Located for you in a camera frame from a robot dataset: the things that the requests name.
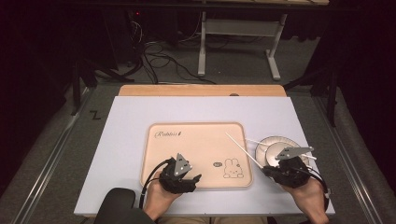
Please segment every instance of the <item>white plate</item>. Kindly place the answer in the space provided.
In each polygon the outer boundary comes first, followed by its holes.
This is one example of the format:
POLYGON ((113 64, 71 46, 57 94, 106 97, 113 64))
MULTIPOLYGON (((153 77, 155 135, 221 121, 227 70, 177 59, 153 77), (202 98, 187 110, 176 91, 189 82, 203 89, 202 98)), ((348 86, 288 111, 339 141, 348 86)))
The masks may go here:
MULTIPOLYGON (((285 147, 299 147, 299 145, 287 137, 271 136, 264 138, 256 147, 256 161, 261 166, 278 166, 279 161, 275 157, 285 147)), ((300 156, 300 158, 305 165, 309 165, 309 159, 307 157, 300 156)))

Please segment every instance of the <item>printed logo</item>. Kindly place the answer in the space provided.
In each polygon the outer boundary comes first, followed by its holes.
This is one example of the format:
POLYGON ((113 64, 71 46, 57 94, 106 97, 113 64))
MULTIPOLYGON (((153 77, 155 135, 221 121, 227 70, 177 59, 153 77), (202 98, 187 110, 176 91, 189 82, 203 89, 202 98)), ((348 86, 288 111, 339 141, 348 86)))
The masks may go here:
POLYGON ((220 166, 222 166, 222 163, 219 162, 219 161, 215 161, 215 162, 213 162, 213 166, 214 167, 220 167, 220 166))
POLYGON ((178 137, 181 135, 181 132, 156 132, 154 134, 155 138, 161 138, 161 137, 178 137))

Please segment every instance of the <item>white table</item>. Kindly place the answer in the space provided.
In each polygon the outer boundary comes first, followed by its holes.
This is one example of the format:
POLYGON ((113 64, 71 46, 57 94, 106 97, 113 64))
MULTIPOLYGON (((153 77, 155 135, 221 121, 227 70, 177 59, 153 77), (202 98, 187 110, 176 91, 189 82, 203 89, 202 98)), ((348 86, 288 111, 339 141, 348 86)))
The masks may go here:
MULTIPOLYGON (((113 188, 133 189, 140 195, 139 179, 148 128, 153 123, 173 121, 237 121, 244 126, 247 138, 260 141, 280 135, 307 147, 289 97, 117 96, 75 214, 95 216, 106 194, 113 188)), ((253 156, 255 147, 255 144, 247 144, 247 151, 253 156)), ((334 214, 331 203, 327 213, 334 214)), ((301 214, 291 196, 254 165, 250 187, 197 189, 177 199, 166 213, 168 216, 291 214, 301 214)))

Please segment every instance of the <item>small sticker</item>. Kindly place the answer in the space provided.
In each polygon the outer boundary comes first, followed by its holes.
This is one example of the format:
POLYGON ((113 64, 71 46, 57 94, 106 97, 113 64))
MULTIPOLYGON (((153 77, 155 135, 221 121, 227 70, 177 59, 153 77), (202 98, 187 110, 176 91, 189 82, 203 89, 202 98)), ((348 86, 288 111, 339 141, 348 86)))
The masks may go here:
POLYGON ((213 166, 214 167, 220 167, 220 166, 222 166, 222 163, 219 162, 219 161, 215 161, 215 162, 213 162, 213 166))

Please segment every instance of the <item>tray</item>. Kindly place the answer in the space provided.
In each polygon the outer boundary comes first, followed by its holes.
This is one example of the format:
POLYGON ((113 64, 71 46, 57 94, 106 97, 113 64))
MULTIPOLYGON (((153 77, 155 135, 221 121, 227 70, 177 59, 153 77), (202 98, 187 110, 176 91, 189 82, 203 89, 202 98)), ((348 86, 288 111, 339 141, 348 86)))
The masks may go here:
POLYGON ((241 188, 252 182, 244 129, 237 122, 156 123, 149 127, 140 183, 162 161, 180 153, 192 166, 184 179, 201 174, 197 188, 241 188))

